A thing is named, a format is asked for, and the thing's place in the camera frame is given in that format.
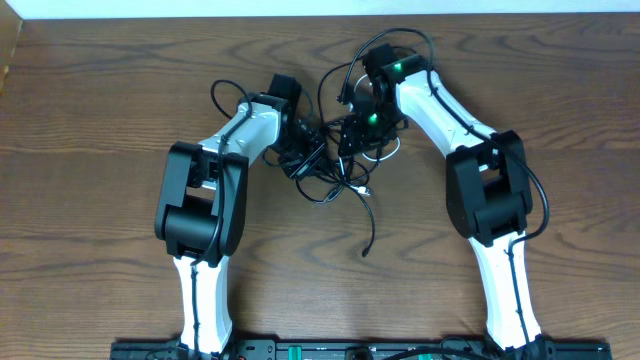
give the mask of wooden table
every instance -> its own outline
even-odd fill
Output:
[[[179,280],[152,224],[169,146],[226,121],[209,99],[212,81],[265,91],[274,72],[286,73],[315,94],[329,68],[392,26],[433,34],[454,96],[525,142],[552,208],[527,250],[544,332],[605,339],[616,359],[639,358],[633,14],[27,22],[0,99],[0,358],[104,359],[115,339],[178,334]],[[343,76],[327,82],[329,116],[344,111],[332,101]],[[238,93],[220,90],[233,106]],[[378,237],[366,259],[369,218],[355,196],[313,205],[279,169],[252,166],[230,271],[237,329],[482,334],[482,283],[445,211],[444,161],[415,126],[402,137],[373,176]],[[531,227],[541,218],[535,201]]]

